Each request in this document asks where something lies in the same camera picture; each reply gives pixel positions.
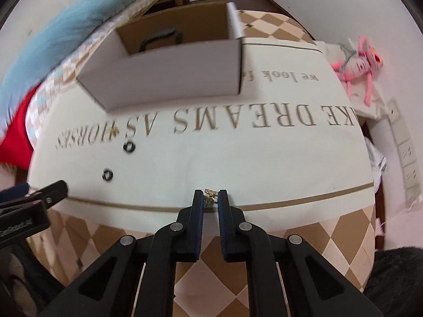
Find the light blue quilt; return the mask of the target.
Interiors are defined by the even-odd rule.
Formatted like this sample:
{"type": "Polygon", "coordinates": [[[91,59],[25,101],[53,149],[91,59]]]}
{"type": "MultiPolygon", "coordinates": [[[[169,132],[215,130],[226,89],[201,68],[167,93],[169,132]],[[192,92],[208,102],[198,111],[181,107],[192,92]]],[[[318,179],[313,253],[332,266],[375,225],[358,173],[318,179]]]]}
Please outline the light blue quilt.
{"type": "Polygon", "coordinates": [[[1,83],[1,137],[26,94],[91,33],[136,0],[79,0],[58,14],[28,45],[1,83]]]}

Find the pink panther plush toy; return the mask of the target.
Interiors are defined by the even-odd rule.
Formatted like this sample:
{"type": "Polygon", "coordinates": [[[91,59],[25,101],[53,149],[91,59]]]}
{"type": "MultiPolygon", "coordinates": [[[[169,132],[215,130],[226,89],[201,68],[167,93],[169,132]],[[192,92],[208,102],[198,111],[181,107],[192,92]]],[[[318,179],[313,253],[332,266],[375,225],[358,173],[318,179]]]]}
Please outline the pink panther plush toy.
{"type": "Polygon", "coordinates": [[[369,38],[365,36],[359,37],[357,49],[350,51],[343,61],[330,64],[339,80],[346,84],[348,98],[352,94],[352,81],[363,77],[366,78],[364,104],[368,107],[371,106],[373,76],[383,65],[384,61],[380,54],[370,45],[369,38]]]}

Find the white cardboard jewelry box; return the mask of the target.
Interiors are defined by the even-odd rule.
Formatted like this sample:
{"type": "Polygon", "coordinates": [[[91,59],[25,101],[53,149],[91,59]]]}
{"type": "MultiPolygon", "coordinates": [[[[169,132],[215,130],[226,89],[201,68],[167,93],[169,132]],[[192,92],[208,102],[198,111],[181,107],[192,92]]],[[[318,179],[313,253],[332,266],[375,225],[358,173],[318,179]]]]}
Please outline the white cardboard jewelry box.
{"type": "Polygon", "coordinates": [[[166,9],[113,29],[88,57],[77,82],[106,112],[168,100],[238,95],[244,36],[232,2],[166,9]],[[145,38],[167,28],[180,31],[183,43],[164,39],[138,53],[145,38]]]}

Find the white wall socket strip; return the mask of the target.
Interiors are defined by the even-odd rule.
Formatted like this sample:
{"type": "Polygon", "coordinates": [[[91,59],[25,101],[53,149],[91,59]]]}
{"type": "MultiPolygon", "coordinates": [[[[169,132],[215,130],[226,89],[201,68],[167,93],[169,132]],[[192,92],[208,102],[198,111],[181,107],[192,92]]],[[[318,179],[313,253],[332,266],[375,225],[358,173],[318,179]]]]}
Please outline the white wall socket strip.
{"type": "Polygon", "coordinates": [[[422,204],[419,164],[410,131],[395,98],[387,102],[387,116],[401,165],[406,208],[412,210],[422,204]]]}

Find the white plastic shopping bag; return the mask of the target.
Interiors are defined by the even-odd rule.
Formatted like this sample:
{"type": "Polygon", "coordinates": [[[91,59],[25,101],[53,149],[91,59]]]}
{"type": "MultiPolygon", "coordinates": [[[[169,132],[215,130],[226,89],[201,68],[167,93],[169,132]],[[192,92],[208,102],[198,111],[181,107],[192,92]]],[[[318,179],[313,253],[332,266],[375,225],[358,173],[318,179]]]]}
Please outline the white plastic shopping bag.
{"type": "Polygon", "coordinates": [[[377,193],[381,185],[382,175],[387,168],[387,159],[367,137],[364,138],[369,155],[371,173],[374,181],[374,192],[377,193]]]}

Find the dark furry stool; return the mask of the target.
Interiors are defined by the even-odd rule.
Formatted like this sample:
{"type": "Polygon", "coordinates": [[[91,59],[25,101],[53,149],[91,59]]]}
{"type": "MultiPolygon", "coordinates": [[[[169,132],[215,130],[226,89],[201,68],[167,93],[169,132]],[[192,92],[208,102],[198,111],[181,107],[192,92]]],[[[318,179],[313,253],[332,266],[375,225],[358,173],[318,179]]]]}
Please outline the dark furry stool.
{"type": "Polygon", "coordinates": [[[364,295],[384,316],[423,317],[421,248],[378,250],[364,295]]]}

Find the red blanket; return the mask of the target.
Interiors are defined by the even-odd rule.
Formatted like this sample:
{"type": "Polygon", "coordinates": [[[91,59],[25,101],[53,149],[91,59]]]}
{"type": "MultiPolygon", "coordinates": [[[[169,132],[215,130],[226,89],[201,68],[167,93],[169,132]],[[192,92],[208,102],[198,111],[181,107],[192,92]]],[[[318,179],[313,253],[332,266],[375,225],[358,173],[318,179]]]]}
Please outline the red blanket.
{"type": "Polygon", "coordinates": [[[6,136],[1,143],[1,164],[28,170],[33,147],[26,134],[25,117],[29,102],[38,90],[39,85],[33,87],[19,105],[16,115],[7,129],[6,136]]]}

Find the small gold earring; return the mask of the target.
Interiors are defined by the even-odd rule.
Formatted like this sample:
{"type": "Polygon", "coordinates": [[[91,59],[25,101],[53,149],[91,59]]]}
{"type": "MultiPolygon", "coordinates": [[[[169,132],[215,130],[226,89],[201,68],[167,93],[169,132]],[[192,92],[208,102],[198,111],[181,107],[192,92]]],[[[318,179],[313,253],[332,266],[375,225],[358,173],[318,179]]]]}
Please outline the small gold earring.
{"type": "Polygon", "coordinates": [[[215,190],[204,190],[204,207],[209,208],[218,202],[218,192],[215,190]]]}

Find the checkered tablecloth with lettering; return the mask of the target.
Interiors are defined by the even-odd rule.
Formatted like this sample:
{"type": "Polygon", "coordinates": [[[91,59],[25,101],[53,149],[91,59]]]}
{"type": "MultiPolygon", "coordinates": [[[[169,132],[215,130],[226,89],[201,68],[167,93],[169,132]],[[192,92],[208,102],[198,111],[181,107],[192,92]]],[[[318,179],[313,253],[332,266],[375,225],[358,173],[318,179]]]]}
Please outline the checkered tablecloth with lettering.
{"type": "MultiPolygon", "coordinates": [[[[268,234],[300,235],[363,293],[374,191],[356,113],[296,21],[238,15],[238,95],[106,112],[76,77],[52,103],[28,179],[34,189],[63,180],[68,196],[31,245],[65,288],[121,237],[154,235],[210,189],[268,234]]],[[[217,204],[204,207],[199,259],[176,264],[172,316],[250,316],[246,265],[224,260],[217,204]]]]}

